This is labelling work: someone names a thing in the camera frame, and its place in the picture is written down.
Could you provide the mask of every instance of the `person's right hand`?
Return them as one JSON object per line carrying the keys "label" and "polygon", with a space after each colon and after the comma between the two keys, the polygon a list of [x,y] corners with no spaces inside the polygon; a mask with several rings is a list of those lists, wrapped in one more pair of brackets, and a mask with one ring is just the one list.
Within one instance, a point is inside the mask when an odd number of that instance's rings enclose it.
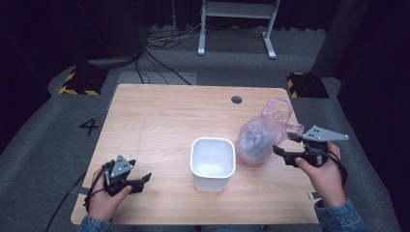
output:
{"label": "person's right hand", "polygon": [[[333,142],[328,142],[328,147],[328,150],[340,159],[338,146]],[[302,158],[296,158],[295,161],[308,175],[314,189],[322,197],[324,207],[339,206],[346,202],[340,171],[331,159],[327,159],[320,167],[314,167]]]}
{"label": "person's right hand", "polygon": [[[100,169],[94,173],[93,182],[96,180]],[[90,208],[88,216],[100,220],[112,220],[120,203],[130,194],[132,186],[127,186],[118,192],[115,196],[110,196],[108,192],[103,190],[104,175],[102,174],[96,185],[93,193],[96,192],[90,199]]]}

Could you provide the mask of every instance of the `metal stand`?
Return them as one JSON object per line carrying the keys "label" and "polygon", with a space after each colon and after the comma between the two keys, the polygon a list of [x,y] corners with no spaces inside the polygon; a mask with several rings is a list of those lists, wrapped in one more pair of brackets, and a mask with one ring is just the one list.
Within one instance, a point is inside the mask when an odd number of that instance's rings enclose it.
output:
{"label": "metal stand", "polygon": [[249,4],[249,3],[232,3],[232,2],[208,2],[202,0],[201,12],[201,33],[199,35],[198,55],[205,54],[205,21],[206,16],[228,16],[228,17],[248,17],[248,18],[266,18],[269,20],[268,31],[262,32],[262,38],[268,50],[271,59],[277,58],[271,42],[271,33],[277,17],[280,0],[274,4]]}

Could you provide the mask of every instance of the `blue sleeve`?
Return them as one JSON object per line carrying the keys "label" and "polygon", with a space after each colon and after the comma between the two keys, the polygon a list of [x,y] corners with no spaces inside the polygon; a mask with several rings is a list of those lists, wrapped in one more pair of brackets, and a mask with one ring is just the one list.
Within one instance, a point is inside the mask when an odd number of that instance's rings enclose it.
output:
{"label": "blue sleeve", "polygon": [[349,199],[340,206],[329,208],[324,208],[323,202],[318,201],[314,211],[326,232],[370,231]]}
{"label": "blue sleeve", "polygon": [[111,226],[112,221],[100,220],[85,216],[78,228],[78,232],[110,232]]}

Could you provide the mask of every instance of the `plastic bag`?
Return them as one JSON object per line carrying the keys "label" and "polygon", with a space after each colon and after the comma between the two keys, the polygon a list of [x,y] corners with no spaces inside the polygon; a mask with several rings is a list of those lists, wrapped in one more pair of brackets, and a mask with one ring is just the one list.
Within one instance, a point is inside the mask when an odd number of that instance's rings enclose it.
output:
{"label": "plastic bag", "polygon": [[293,108],[288,101],[270,99],[261,114],[245,123],[237,141],[237,162],[244,166],[259,166],[273,153],[273,145],[288,139],[287,132],[302,135],[304,126],[288,124]]}

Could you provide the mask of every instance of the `white plastic container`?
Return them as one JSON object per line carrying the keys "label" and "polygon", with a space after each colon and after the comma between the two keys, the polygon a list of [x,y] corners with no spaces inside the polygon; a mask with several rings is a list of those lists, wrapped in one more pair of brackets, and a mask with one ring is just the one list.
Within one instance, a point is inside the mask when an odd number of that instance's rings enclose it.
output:
{"label": "white plastic container", "polygon": [[236,168],[235,147],[225,138],[200,137],[190,150],[193,186],[199,191],[223,191]]}

